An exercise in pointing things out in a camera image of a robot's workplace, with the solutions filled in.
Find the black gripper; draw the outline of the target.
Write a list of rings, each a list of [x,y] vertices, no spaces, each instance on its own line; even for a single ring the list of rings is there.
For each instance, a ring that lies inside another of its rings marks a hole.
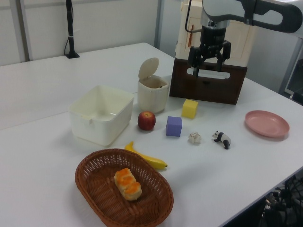
[[[230,58],[231,43],[224,40],[226,28],[213,29],[202,26],[200,46],[190,47],[188,63],[193,68],[193,75],[198,77],[200,65],[207,59],[217,58],[216,71],[221,72],[225,60]]]

